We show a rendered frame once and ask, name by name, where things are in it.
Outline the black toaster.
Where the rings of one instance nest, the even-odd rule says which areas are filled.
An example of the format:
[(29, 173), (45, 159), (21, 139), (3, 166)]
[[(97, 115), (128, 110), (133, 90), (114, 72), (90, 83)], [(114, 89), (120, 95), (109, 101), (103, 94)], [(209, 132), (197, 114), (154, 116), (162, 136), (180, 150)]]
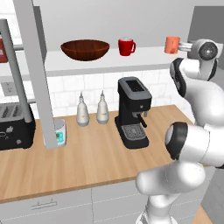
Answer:
[(18, 102), (0, 104), (0, 151), (30, 148), (35, 129), (33, 114), (26, 122)]

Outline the red box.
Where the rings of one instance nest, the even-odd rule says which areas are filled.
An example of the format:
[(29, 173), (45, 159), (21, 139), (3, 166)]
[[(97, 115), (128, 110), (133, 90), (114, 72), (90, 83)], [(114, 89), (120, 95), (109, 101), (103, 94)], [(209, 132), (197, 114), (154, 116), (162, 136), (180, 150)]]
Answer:
[(0, 63), (7, 63), (7, 62), (8, 62), (8, 58), (7, 58), (6, 51), (4, 49), (4, 42), (2, 37), (0, 36)]

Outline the white grey bottle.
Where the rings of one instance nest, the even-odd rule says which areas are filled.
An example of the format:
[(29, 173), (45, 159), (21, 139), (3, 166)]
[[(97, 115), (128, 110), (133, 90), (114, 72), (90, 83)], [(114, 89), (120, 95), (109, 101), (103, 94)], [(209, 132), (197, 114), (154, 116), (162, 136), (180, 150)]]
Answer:
[(104, 93), (101, 93), (101, 99), (98, 103), (96, 120), (99, 124), (106, 124), (109, 120), (109, 110)]
[(89, 114), (88, 114), (88, 107), (84, 102), (84, 97), (80, 95), (80, 102), (77, 106), (77, 123), (81, 127), (85, 127), (89, 124)]

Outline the orange cup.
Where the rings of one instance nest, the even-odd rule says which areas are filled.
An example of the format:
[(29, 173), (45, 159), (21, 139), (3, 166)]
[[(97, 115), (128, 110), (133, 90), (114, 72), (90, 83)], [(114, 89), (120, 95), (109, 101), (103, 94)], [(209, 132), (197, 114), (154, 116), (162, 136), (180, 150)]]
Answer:
[(176, 54), (179, 50), (179, 37), (168, 36), (165, 41), (164, 52)]

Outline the black coffee machine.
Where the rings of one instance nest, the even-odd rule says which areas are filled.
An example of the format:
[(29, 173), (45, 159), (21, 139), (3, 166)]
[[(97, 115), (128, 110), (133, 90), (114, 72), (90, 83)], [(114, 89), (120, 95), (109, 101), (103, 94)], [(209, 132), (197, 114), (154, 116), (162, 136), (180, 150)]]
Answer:
[(134, 76), (118, 80), (119, 112), (115, 118), (124, 146), (128, 149), (141, 149), (149, 145), (144, 132), (147, 127), (142, 114), (147, 116), (151, 109), (151, 93), (146, 86)]

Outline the grey drawer front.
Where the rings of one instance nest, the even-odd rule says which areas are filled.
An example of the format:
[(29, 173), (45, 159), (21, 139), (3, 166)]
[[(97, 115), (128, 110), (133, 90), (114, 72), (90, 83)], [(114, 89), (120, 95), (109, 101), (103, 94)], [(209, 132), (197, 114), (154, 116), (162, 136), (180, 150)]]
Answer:
[[(57, 206), (32, 210), (31, 206), (49, 202)], [(91, 190), (63, 192), (44, 197), (0, 204), (0, 224), (93, 224)]]

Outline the brown wooden bowl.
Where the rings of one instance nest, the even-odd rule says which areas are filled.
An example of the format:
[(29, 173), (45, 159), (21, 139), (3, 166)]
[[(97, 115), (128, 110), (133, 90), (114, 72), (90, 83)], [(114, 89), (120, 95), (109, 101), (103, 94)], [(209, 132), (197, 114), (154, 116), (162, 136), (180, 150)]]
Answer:
[(60, 48), (72, 60), (92, 61), (103, 57), (109, 50), (109, 44), (95, 39), (78, 39), (65, 42)]

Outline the red mug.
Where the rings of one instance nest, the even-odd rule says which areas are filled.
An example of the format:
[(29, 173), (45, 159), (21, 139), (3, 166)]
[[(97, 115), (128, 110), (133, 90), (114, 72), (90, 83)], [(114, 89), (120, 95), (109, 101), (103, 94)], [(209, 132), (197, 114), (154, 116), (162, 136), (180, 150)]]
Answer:
[(136, 43), (132, 38), (119, 38), (118, 48), (122, 56), (130, 56), (136, 50)]

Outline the wide grey cabinet door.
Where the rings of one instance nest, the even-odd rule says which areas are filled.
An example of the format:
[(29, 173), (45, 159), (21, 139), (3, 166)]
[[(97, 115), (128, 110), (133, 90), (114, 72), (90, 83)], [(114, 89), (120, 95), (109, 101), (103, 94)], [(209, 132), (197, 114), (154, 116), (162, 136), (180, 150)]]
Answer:
[(33, 1), (13, 0), (13, 3), (38, 108), (42, 133), (45, 139), (45, 147), (47, 149), (54, 149), (58, 147), (58, 143), (46, 80), (46, 70), (41, 53), (38, 28), (34, 15)]

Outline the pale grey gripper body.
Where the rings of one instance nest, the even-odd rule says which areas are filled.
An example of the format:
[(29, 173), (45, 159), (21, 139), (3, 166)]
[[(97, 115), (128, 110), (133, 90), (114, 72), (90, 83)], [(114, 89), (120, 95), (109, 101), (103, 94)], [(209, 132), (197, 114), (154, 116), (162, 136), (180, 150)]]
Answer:
[(192, 43), (178, 43), (178, 49), (183, 52), (190, 52), (192, 50), (193, 44)]

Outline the grey tall cabinet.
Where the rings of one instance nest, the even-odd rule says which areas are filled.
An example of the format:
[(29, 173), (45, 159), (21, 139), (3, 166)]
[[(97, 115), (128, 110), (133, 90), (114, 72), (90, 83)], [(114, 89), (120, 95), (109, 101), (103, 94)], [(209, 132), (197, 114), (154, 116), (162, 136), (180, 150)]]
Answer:
[(224, 224), (224, 169), (217, 169), (201, 202), (213, 224)]

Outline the white wall socket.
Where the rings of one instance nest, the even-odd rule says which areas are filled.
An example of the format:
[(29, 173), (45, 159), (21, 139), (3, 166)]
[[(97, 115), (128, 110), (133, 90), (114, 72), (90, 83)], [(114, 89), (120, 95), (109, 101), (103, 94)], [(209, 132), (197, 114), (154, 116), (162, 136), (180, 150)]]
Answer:
[(17, 94), (17, 90), (13, 82), (3, 82), (1, 86), (5, 96), (13, 96)]

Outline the grey open wall cabinet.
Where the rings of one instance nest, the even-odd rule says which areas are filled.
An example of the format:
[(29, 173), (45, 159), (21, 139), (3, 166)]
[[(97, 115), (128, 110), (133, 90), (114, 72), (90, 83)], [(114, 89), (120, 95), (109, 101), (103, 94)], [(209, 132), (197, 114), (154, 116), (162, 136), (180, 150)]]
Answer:
[[(32, 0), (45, 76), (107, 73), (165, 67), (172, 60), (164, 53), (165, 38), (187, 40), (194, 8), (224, 6), (224, 0)], [(10, 24), (13, 41), (23, 44), (13, 0), (0, 0), (0, 18)], [(130, 38), (136, 50), (119, 53), (118, 39)], [(60, 45), (75, 39), (99, 39), (109, 43), (100, 59), (82, 62), (68, 58)], [(30, 79), (25, 50), (17, 53), (22, 77)]]

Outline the grey base cabinet front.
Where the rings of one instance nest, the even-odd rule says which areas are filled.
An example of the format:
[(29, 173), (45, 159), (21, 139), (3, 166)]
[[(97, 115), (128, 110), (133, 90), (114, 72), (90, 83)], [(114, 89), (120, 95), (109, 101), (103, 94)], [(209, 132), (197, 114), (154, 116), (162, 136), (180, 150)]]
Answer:
[[(206, 179), (196, 190), (174, 201), (171, 216), (178, 224), (193, 224), (214, 171), (206, 168)], [(135, 181), (92, 189), (94, 224), (135, 224), (145, 208), (147, 197), (138, 193)]]

